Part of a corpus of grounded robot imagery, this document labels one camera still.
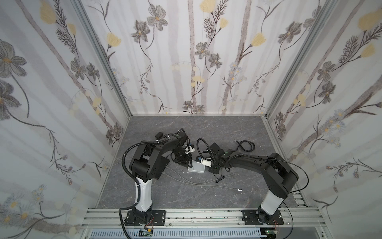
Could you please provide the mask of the white rectangular device box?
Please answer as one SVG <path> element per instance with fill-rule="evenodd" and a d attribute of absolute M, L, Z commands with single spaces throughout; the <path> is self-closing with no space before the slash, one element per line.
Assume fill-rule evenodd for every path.
<path fill-rule="evenodd" d="M 192 166 L 188 167 L 188 172 L 192 173 L 204 173 L 205 171 L 205 166 L 201 163 L 198 163 L 196 161 L 192 161 Z"/>

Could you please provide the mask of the black power adapter with cable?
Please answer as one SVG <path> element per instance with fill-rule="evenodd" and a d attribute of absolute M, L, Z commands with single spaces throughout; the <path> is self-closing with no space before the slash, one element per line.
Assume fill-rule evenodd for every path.
<path fill-rule="evenodd" d="M 170 136 L 168 134 L 164 134 L 163 132 L 158 132 L 155 135 L 155 138 L 157 141 L 164 141 L 170 139 Z"/>

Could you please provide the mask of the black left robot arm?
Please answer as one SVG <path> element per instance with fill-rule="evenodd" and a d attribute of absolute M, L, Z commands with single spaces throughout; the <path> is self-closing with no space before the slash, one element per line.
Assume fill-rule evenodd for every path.
<path fill-rule="evenodd" d="M 151 222 L 153 218 L 152 181 L 161 177 L 170 162 L 169 157 L 163 156 L 166 152 L 175 156 L 175 163 L 183 167 L 193 166 L 193 145 L 182 128 L 176 133 L 167 135 L 159 132 L 155 135 L 154 141 L 136 143 L 122 155 L 122 168 L 134 180 L 136 192 L 133 205 L 118 209 L 121 228 L 127 239 L 130 238 L 126 230 L 128 219 L 122 217 L 122 212 L 131 210 L 133 223 L 147 225 Z"/>

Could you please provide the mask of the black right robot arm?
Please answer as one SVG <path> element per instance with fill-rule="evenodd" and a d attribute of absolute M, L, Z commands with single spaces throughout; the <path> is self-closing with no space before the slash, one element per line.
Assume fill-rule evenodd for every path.
<path fill-rule="evenodd" d="M 200 156 L 211 162 L 209 172 L 214 174 L 221 169 L 242 168 L 263 176 L 268 192 L 255 215 L 258 223 L 268 225 L 288 195 L 297 192 L 293 188 L 299 176 L 291 167 L 293 164 L 285 161 L 279 154 L 252 155 L 251 152 L 256 148 L 253 142 L 242 140 L 236 143 L 237 148 L 229 150 L 223 150 L 213 143 Z"/>

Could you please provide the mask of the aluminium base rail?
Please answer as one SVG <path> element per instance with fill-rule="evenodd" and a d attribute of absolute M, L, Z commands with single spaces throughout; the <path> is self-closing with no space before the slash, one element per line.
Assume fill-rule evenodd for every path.
<path fill-rule="evenodd" d="M 332 236 L 315 207 L 307 207 L 299 193 L 293 195 L 297 207 L 283 205 L 275 219 L 268 225 L 255 221 L 253 208 L 223 209 L 159 209 L 146 226 L 133 223 L 131 213 L 126 230 L 143 229 L 153 233 L 155 229 L 201 229 L 201 228 L 259 228 L 266 239 L 331 239 Z M 89 209 L 81 225 L 82 239 L 127 239 L 121 228 L 117 209 Z"/>

